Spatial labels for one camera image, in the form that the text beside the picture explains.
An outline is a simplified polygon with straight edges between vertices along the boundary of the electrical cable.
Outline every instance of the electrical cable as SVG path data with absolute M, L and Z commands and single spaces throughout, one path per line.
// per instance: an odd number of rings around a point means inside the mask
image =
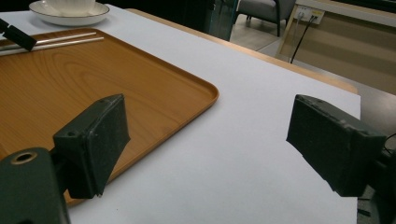
M 296 37 L 296 33 L 297 33 L 297 29 L 298 29 L 298 25 L 299 25 L 299 22 L 300 22 L 300 20 L 302 19 L 304 17 L 304 13 L 303 12 L 300 12 L 299 14 L 298 14 L 298 16 L 297 16 L 297 23 L 296 23 L 296 26 L 294 27 L 294 31 L 293 31 L 293 38 L 292 38 L 292 40 L 291 40 L 291 48 L 290 48 L 290 54 L 289 54 L 289 58 L 288 58 L 288 63 L 290 63 L 290 58 L 291 58 L 291 55 L 292 55 L 292 53 L 293 53 L 293 49 L 295 49 L 295 37 Z
M 359 209 L 359 208 L 358 208 L 358 214 L 364 215 L 366 217 L 370 217 L 371 216 L 370 212 L 368 212 L 366 210 L 363 210 L 363 209 Z
M 295 51 L 294 51 L 294 53 L 293 53 L 293 56 L 291 57 L 290 63 L 293 63 L 294 57 L 296 56 L 297 50 L 298 50 L 298 48 L 300 47 L 301 42 L 303 41 L 303 38 L 304 38 L 304 35 L 305 35 L 306 31 L 308 30 L 309 26 L 312 24 L 312 22 L 313 22 L 316 18 L 317 18 L 316 16 L 311 16 L 311 19 L 309 20 L 308 24 L 305 26 L 304 33 L 303 33 L 303 35 L 301 36 L 300 41 L 298 42 L 298 45 L 297 45 L 297 47 L 296 47 L 296 49 L 295 49 Z
M 384 150 L 386 150 L 388 152 L 389 155 L 392 155 L 392 150 L 394 150 L 394 148 L 387 148 L 387 142 L 390 138 L 396 136 L 396 133 L 391 134 L 390 136 L 387 137 L 387 139 L 385 139 L 385 143 L 384 143 Z

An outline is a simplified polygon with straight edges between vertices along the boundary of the white saucer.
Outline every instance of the white saucer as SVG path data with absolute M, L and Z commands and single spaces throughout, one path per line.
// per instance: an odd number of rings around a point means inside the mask
M 36 1 L 29 5 L 30 10 L 43 21 L 47 21 L 57 25 L 64 26 L 84 26 L 95 24 L 106 18 L 106 14 L 110 11 L 108 6 L 95 3 L 87 15 L 78 17 L 66 17 L 55 8 L 49 6 L 46 1 Z

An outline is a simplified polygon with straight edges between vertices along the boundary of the screw hole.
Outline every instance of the screw hole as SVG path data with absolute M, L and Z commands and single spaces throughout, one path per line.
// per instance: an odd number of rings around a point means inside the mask
M 76 136 L 76 132 L 68 132 L 67 136 L 69 136 L 69 137 Z
M 14 165 L 21 165 L 26 162 L 32 161 L 37 157 L 37 153 L 35 152 L 23 152 L 12 159 L 11 163 Z

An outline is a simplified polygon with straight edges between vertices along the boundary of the chopsticks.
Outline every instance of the chopsticks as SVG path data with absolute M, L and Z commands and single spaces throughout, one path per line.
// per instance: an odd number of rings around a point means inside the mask
M 46 39 L 46 40 L 39 40 L 35 44 L 35 46 L 32 48 L 31 51 L 34 50 L 40 50 L 40 49 L 53 49 L 53 48 L 59 48 L 63 46 L 69 46 L 69 45 L 76 45 L 76 44 L 83 44 L 83 43 L 89 43 L 93 41 L 100 41 L 105 39 L 102 36 L 99 37 L 93 37 L 93 38 L 88 38 L 88 39 L 79 39 L 79 40 L 72 40 L 72 41 L 66 41 L 66 42 L 61 42 L 61 43 L 56 43 L 64 40 L 70 40 L 70 39 L 77 39 L 77 38 L 82 38 L 90 35 L 96 35 L 96 32 L 92 33 L 87 33 L 87 34 L 80 34 L 80 35 L 68 35 L 68 36 L 62 36 L 62 37 L 56 37 L 56 38 L 51 38 L 51 39 Z M 0 47 L 0 56 L 5 56 L 5 55 L 10 55 L 10 54 L 16 54 L 16 53 L 23 53 L 23 52 L 29 52 L 27 49 L 21 48 L 19 45 L 7 45 Z

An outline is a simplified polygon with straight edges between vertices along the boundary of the wooden tray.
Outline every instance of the wooden tray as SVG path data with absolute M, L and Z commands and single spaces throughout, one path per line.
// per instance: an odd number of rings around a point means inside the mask
M 0 57 L 0 160 L 28 147 L 52 149 L 52 136 L 86 107 L 123 93 L 132 140 L 111 180 L 218 99 L 212 84 L 99 30 L 35 38 L 88 32 L 105 39 Z M 69 205 L 80 202 L 67 192 L 65 198 Z

